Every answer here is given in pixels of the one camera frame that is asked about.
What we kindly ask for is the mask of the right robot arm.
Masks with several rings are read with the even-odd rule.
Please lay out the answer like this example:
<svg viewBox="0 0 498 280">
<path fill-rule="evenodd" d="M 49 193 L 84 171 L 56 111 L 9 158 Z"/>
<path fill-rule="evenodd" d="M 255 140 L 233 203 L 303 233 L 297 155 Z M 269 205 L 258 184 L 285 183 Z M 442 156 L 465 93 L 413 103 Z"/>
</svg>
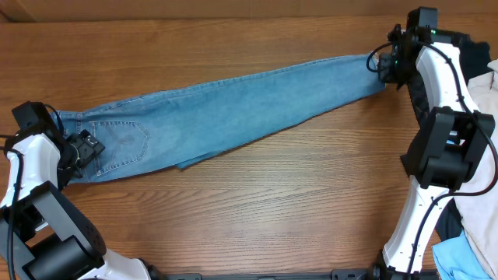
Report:
<svg viewBox="0 0 498 280">
<path fill-rule="evenodd" d="M 491 140 L 495 119 L 470 97 L 460 66 L 464 33 L 441 30 L 437 9 L 409 12 L 405 27 L 388 34 L 391 52 L 375 49 L 373 72 L 384 83 L 407 86 L 419 130 L 402 165 L 410 179 L 409 195 L 395 231 L 363 279 L 435 279 L 423 271 L 423 254 L 442 211 L 464 196 Z"/>
</svg>

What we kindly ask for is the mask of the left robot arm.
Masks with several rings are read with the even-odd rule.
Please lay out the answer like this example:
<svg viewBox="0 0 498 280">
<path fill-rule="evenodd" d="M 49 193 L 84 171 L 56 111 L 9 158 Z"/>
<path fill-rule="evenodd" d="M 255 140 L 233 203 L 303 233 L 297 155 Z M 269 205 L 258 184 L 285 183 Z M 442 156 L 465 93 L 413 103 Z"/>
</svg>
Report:
<svg viewBox="0 0 498 280">
<path fill-rule="evenodd" d="M 64 137 L 49 104 L 13 109 L 19 125 L 1 147 L 9 183 L 1 201 L 1 256 L 12 279 L 164 279 L 142 259 L 106 247 L 94 226 L 61 192 L 105 149 L 87 130 Z"/>
</svg>

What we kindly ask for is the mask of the light blue denim jeans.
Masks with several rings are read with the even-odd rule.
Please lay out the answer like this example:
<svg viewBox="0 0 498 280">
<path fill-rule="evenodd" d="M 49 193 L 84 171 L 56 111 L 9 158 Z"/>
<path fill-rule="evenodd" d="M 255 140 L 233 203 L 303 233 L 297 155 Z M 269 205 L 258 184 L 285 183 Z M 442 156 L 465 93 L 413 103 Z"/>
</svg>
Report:
<svg viewBox="0 0 498 280">
<path fill-rule="evenodd" d="M 106 103 L 53 118 L 104 150 L 82 182 L 183 169 L 384 90 L 366 55 L 350 55 Z"/>
</svg>

